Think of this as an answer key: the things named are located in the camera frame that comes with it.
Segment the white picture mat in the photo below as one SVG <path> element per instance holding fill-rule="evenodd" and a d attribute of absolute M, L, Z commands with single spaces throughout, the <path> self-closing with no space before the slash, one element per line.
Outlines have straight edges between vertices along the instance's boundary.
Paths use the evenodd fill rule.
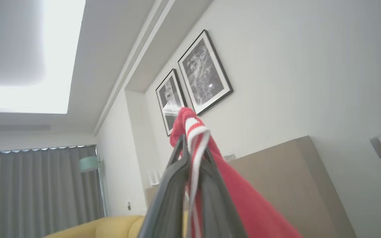
<path fill-rule="evenodd" d="M 183 61 L 186 59 L 186 57 L 192 52 L 192 50 L 195 48 L 195 46 L 198 44 L 198 42 L 200 42 L 202 39 L 204 39 L 204 43 L 208 49 L 208 52 L 210 53 L 210 57 L 211 59 L 213 60 L 213 64 L 214 64 L 214 67 L 216 68 L 216 71 L 217 71 L 217 74 L 218 74 L 218 77 L 224 87 L 223 90 L 221 90 L 218 94 L 216 94 L 213 98 L 211 98 L 210 100 L 208 100 L 206 103 L 202 104 L 202 105 L 197 105 L 195 102 L 195 97 L 193 95 L 193 92 L 192 92 L 192 88 L 191 88 L 191 85 L 189 84 L 189 79 L 188 79 L 188 76 L 186 75 L 186 71 L 185 71 L 185 68 L 183 66 Z M 190 100 L 192 101 L 192 106 L 193 106 L 193 109 L 195 110 L 196 114 L 200 113 L 201 111 L 203 111 L 205 108 L 209 107 L 212 103 L 214 103 L 215 101 L 217 101 L 219 98 L 221 98 L 222 96 L 224 96 L 229 90 L 230 90 L 230 87 L 229 87 L 229 84 L 227 83 L 227 80 L 226 78 L 224 77 L 224 73 L 221 69 L 221 66 L 218 62 L 218 59 L 216 57 L 216 54 L 214 53 L 214 50 L 213 50 L 213 47 L 211 46 L 210 44 L 210 41 L 208 39 L 208 36 L 206 34 L 206 31 L 204 30 L 202 32 L 202 34 L 196 39 L 196 41 L 192 44 L 192 46 L 186 51 L 186 53 L 182 56 L 182 58 L 180 59 L 179 61 L 179 67 L 180 67 L 180 70 L 182 72 L 182 75 L 183 75 L 183 81 L 185 82 L 186 84 L 186 87 L 189 91 L 189 97 L 190 97 Z"/>
<path fill-rule="evenodd" d="M 185 104 L 183 102 L 183 95 L 181 95 L 182 91 L 181 89 L 179 88 L 179 85 L 178 85 L 178 78 L 176 77 L 176 74 L 174 74 L 174 70 L 170 71 L 170 73 L 165 77 L 165 79 L 163 80 L 163 82 L 158 86 L 157 88 L 157 98 L 158 98 L 158 104 L 160 105 L 160 109 L 161 109 L 161 114 L 163 116 L 163 121 L 164 121 L 164 126 L 165 126 L 165 130 L 167 131 L 167 135 L 169 136 L 171 134 L 171 131 L 173 129 L 170 129 L 168 130 L 168 123 L 167 123 L 167 119 L 165 118 L 165 114 L 164 114 L 164 110 L 163 110 L 163 105 L 161 104 L 162 100 L 161 100 L 161 97 L 160 97 L 160 89 L 165 85 L 165 83 L 170 79 L 170 77 L 173 77 L 173 82 L 174 82 L 174 87 L 176 88 L 177 90 L 177 93 L 179 94 L 179 101 L 180 101 L 180 105 L 181 107 L 185 107 Z"/>

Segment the picture frame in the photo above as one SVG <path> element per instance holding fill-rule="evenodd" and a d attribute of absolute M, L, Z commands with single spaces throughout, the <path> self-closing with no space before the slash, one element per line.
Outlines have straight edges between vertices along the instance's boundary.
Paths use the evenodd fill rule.
<path fill-rule="evenodd" d="M 180 86 L 177 72 L 172 69 L 155 90 L 161 115 L 165 126 L 165 132 L 169 137 L 173 130 L 174 121 L 182 107 L 186 107 L 186 100 Z"/>
<path fill-rule="evenodd" d="M 233 92 L 207 30 L 199 34 L 178 64 L 198 116 Z"/>

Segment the green lampshade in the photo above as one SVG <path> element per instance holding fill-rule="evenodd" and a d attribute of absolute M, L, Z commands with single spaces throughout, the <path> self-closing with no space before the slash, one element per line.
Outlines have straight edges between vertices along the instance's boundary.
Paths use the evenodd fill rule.
<path fill-rule="evenodd" d="M 82 173 L 86 173 L 100 167 L 96 156 L 85 157 L 79 160 L 79 168 Z"/>

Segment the gray curtain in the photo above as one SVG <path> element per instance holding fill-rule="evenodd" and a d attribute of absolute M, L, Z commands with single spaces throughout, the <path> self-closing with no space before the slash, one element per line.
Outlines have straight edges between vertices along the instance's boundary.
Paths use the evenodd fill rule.
<path fill-rule="evenodd" d="M 36 238 L 104 216 L 95 146 L 0 153 L 0 238 Z"/>

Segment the sofa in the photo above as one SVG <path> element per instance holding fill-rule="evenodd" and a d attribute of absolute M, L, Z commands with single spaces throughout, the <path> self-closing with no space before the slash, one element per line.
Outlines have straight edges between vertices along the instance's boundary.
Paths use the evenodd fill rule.
<path fill-rule="evenodd" d="M 188 214 L 183 214 L 183 234 L 186 233 Z M 136 238 L 144 221 L 144 216 L 105 217 L 44 238 Z"/>

